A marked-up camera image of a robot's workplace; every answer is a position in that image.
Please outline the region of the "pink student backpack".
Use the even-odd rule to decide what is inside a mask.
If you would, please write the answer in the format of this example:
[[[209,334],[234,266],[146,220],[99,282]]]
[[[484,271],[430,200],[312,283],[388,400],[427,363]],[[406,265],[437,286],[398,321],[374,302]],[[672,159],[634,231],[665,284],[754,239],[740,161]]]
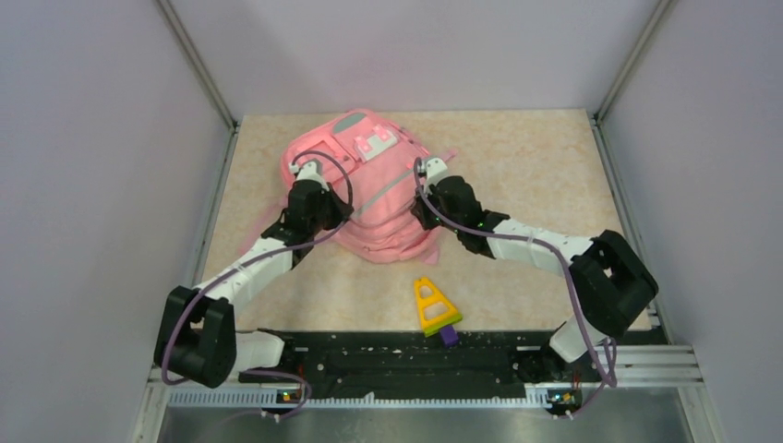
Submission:
[[[317,160],[341,198],[354,192],[350,221],[333,237],[357,256],[379,264],[440,258],[437,230],[426,231],[412,214],[417,196],[414,161],[433,154],[409,131],[368,109],[354,109],[289,143],[281,156],[286,187],[291,162]]]

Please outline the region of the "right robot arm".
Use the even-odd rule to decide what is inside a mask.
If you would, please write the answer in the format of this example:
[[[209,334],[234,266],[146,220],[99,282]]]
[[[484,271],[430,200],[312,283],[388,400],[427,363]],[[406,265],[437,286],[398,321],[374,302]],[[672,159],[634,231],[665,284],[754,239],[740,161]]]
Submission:
[[[572,317],[550,336],[541,355],[544,373],[565,380],[579,358],[605,339],[617,340],[659,292],[652,273],[625,237],[611,230],[597,236],[571,236],[521,223],[486,210],[474,189],[458,175],[425,186],[415,177],[412,212],[422,226],[455,233],[469,252],[517,261],[565,280]]]

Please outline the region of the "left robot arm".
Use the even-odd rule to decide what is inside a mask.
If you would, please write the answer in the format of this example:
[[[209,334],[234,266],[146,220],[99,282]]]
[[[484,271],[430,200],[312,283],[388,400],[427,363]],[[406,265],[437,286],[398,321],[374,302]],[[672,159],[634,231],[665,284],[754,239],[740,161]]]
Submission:
[[[195,288],[175,287],[166,297],[153,353],[164,383],[220,386],[237,357],[235,320],[270,282],[295,268],[353,213],[353,199],[330,185],[297,182],[278,219],[255,244],[216,277]]]

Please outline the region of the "yellow green purple block toy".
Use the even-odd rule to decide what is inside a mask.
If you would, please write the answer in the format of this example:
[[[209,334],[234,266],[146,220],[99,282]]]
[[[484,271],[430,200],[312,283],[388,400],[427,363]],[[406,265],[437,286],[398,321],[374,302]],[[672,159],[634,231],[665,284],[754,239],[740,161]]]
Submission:
[[[438,336],[446,348],[456,346],[455,325],[463,320],[456,305],[427,277],[414,282],[416,312],[426,338]]]

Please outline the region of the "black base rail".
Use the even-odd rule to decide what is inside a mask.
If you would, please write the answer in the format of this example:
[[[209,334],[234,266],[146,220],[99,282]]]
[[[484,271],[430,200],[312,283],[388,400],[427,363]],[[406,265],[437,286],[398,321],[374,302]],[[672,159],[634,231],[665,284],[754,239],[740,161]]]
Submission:
[[[533,381],[598,382],[588,355],[574,364],[544,363],[546,331],[460,331],[458,342],[420,332],[282,333],[274,368],[306,380],[314,400],[521,399]]]

